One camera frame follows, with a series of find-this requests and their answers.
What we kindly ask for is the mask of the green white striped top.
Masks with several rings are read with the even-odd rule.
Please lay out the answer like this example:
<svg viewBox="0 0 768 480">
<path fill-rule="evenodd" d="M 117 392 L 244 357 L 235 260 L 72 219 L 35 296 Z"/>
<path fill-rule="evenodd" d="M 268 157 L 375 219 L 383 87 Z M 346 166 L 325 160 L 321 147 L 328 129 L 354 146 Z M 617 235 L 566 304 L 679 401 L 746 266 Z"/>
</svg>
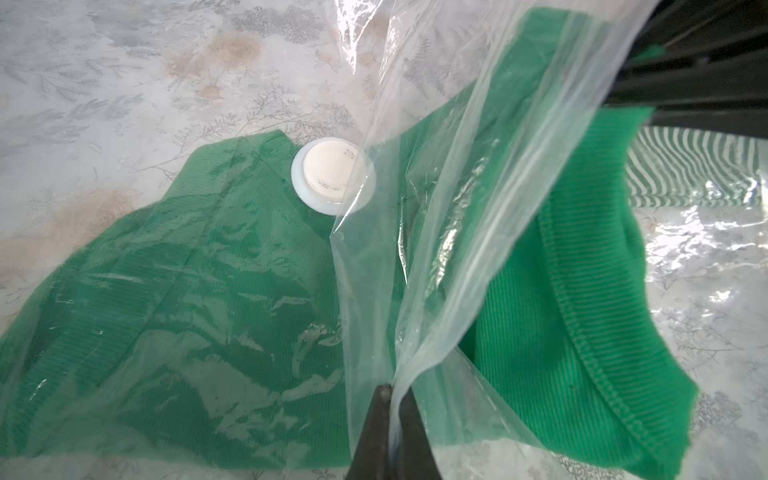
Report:
<svg viewBox="0 0 768 480">
<path fill-rule="evenodd" d="M 762 200 L 759 162 L 756 138 L 678 127 L 644 127 L 628 150 L 630 205 L 758 205 Z"/>
</svg>

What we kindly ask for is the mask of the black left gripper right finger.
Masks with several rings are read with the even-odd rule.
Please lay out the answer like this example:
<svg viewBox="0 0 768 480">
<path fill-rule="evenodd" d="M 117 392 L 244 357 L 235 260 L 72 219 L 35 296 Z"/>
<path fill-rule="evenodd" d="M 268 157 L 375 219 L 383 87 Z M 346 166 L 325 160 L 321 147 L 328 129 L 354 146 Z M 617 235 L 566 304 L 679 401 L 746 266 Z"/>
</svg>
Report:
<svg viewBox="0 0 768 480">
<path fill-rule="evenodd" d="M 442 480 L 412 389 L 399 406 L 398 418 L 402 432 L 394 450 L 392 478 Z"/>
</svg>

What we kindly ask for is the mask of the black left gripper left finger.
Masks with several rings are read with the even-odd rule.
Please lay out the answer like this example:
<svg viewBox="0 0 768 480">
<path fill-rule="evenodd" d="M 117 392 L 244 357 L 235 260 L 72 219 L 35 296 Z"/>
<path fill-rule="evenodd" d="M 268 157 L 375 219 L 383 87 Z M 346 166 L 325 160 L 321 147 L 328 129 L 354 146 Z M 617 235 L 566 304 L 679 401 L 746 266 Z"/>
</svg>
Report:
<svg viewBox="0 0 768 480">
<path fill-rule="evenodd" d="M 389 426 L 392 386 L 374 390 L 363 429 L 345 477 L 346 480 L 387 480 L 389 464 Z"/>
</svg>

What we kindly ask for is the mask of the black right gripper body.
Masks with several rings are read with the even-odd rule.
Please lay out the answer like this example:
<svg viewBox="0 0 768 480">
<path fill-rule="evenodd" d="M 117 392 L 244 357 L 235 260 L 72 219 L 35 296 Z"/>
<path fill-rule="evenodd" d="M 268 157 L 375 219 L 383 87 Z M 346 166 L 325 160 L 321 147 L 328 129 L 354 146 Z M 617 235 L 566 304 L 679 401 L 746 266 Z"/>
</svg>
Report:
<svg viewBox="0 0 768 480">
<path fill-rule="evenodd" d="M 649 106 L 654 126 L 766 138 L 766 2 L 660 2 L 606 102 Z"/>
</svg>

